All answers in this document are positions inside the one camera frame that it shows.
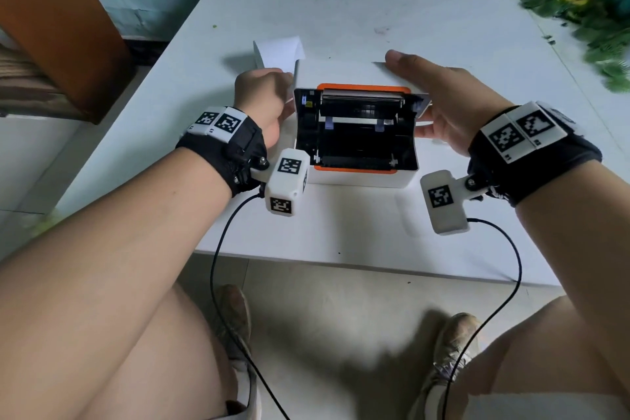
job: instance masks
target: wrist-mounted camera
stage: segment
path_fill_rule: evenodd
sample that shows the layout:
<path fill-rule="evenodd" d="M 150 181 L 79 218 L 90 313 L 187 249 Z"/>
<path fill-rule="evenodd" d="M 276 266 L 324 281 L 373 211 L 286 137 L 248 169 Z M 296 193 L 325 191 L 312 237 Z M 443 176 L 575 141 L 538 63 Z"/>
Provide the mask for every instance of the wrist-mounted camera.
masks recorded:
<path fill-rule="evenodd" d="M 310 156 L 286 148 L 271 166 L 261 129 L 242 111 L 207 108 L 186 130 L 177 148 L 187 148 L 208 161 L 230 186 L 232 197 L 264 184 L 269 211 L 281 216 L 297 212 Z"/>
<path fill-rule="evenodd" d="M 441 170 L 420 179 L 433 230 L 443 235 L 468 231 L 465 200 L 487 194 L 516 206 L 576 166 L 602 161 L 602 152 L 584 135 L 576 122 L 542 102 L 494 116 L 468 149 L 468 176 L 455 179 Z"/>

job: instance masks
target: wristband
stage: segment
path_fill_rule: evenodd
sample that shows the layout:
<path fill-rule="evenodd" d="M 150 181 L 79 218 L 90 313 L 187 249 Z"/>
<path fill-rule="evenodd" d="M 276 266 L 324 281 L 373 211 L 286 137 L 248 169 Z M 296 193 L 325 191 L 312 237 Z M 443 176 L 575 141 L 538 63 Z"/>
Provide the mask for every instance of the wristband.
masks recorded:
<path fill-rule="evenodd" d="M 484 178 L 489 195 L 516 206 L 529 194 L 601 151 L 573 120 L 530 102 L 494 116 L 473 138 L 468 173 Z"/>
<path fill-rule="evenodd" d="M 260 185 L 251 168 L 269 166 L 261 129 L 232 107 L 210 107 L 186 130 L 176 148 L 187 148 L 208 161 L 225 180 L 232 197 Z"/>

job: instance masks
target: sneaker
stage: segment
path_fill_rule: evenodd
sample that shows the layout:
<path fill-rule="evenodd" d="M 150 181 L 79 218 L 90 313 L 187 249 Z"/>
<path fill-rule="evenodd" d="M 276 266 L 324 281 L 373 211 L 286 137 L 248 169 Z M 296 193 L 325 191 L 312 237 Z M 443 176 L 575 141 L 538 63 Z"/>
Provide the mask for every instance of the sneaker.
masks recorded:
<path fill-rule="evenodd" d="M 434 386 L 448 384 L 455 362 L 479 325 L 479 319 L 465 312 L 455 314 L 446 321 L 435 342 L 433 368 L 422 385 L 420 395 L 411 407 L 407 420 L 424 420 L 427 395 Z M 478 353 L 479 343 L 475 339 L 459 361 L 453 380 Z"/>
<path fill-rule="evenodd" d="M 219 312 L 225 319 L 230 331 L 235 334 L 239 345 L 251 356 L 249 350 L 249 338 L 251 336 L 251 317 L 249 316 L 249 305 L 245 294 L 232 284 L 225 284 L 215 290 Z M 225 325 L 220 319 L 214 322 L 219 341 L 225 347 L 227 357 L 230 359 L 236 379 L 238 381 L 238 398 L 235 402 L 227 403 L 228 416 L 232 415 L 241 418 L 260 420 L 262 418 L 262 402 L 256 374 L 248 365 L 245 355 L 238 345 L 232 340 Z"/>

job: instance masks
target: orange strip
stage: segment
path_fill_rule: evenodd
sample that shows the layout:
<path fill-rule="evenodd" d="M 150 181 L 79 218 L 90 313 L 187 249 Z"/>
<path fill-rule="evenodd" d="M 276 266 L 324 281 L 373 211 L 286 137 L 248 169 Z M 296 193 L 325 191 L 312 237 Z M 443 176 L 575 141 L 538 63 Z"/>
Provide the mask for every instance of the orange strip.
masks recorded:
<path fill-rule="evenodd" d="M 345 85 L 341 83 L 320 83 L 317 89 L 366 90 L 368 92 L 401 92 L 405 94 L 411 93 L 411 89 L 407 87 L 382 87 L 380 85 Z"/>
<path fill-rule="evenodd" d="M 371 173 L 371 174 L 394 174 L 398 170 L 379 171 L 379 170 L 359 170 L 354 168 L 325 168 L 323 166 L 313 166 L 317 171 L 341 171 L 344 173 Z"/>

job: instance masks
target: white table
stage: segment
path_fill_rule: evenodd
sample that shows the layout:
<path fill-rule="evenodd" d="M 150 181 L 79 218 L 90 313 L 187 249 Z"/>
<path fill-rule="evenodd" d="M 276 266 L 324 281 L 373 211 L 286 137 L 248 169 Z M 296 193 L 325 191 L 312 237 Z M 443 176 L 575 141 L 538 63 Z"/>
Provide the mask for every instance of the white table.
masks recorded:
<path fill-rule="evenodd" d="M 252 40 L 295 34 L 302 37 L 307 57 L 375 61 L 396 48 L 467 68 L 516 103 L 546 100 L 586 126 L 608 165 L 630 179 L 622 151 L 630 149 L 630 137 L 611 116 L 611 107 L 622 110 L 617 117 L 629 114 L 627 97 L 598 91 L 600 82 L 579 61 L 581 52 L 559 58 L 560 41 L 548 45 L 538 23 L 517 0 L 201 0 L 57 210 L 68 215 L 112 190 L 168 153 L 206 106 L 231 104 L 234 77 L 253 68 Z M 559 31 L 557 25 L 550 29 Z M 566 57 L 572 71 L 579 71 L 580 85 L 565 67 Z M 604 100 L 591 103 L 587 92 Z M 438 169 L 464 175 L 467 160 L 448 146 L 418 140 L 417 150 L 420 175 Z M 232 201 L 199 243 L 199 252 L 214 251 L 227 216 L 243 197 Z M 514 253 L 491 228 L 434 234 L 417 182 L 405 190 L 308 185 L 304 204 L 300 216 L 284 218 L 253 201 L 235 218 L 222 254 L 515 278 Z M 508 231 L 522 255 L 525 282 L 557 284 L 507 203 L 470 202 L 468 215 Z"/>

